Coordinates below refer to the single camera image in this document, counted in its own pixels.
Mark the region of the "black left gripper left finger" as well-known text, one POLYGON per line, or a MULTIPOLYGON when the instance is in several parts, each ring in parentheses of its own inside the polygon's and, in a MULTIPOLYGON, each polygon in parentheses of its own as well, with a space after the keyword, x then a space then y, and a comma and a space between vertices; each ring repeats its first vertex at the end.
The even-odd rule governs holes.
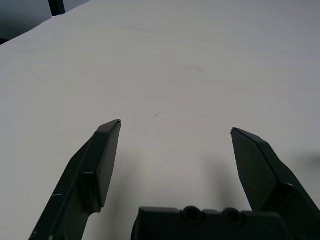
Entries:
POLYGON ((101 125, 68 162, 30 239, 80 240, 88 219, 105 206, 121 120, 101 125))

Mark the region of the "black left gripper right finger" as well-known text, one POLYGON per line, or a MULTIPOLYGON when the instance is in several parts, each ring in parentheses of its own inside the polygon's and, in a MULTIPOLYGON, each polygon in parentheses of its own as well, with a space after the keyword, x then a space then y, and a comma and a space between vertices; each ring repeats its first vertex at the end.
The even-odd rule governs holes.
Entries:
POLYGON ((292 237, 320 238, 320 210, 268 142, 239 128, 230 132, 238 176, 250 207, 281 216, 292 237))

